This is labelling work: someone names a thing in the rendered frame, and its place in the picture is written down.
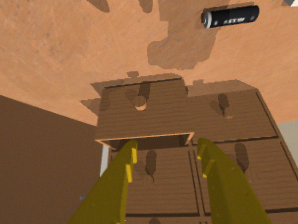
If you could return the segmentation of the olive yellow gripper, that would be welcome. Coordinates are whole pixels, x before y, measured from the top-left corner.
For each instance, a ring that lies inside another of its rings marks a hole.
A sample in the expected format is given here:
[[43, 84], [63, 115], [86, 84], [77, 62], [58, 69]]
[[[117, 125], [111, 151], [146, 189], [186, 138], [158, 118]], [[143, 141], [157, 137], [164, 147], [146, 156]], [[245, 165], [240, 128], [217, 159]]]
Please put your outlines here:
[[[197, 158], [207, 178], [212, 224], [272, 224], [244, 172], [217, 145], [199, 138]], [[133, 163], [136, 140], [120, 149], [67, 224], [125, 224]]]

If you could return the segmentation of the black battery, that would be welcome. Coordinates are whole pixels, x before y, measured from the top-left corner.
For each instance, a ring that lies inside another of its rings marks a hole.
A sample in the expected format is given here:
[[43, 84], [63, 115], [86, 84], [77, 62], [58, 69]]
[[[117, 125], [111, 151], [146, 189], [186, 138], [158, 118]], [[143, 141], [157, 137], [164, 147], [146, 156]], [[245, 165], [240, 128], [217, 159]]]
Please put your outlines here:
[[206, 12], [203, 20], [204, 28], [251, 23], [258, 18], [259, 11], [258, 5], [252, 5]]

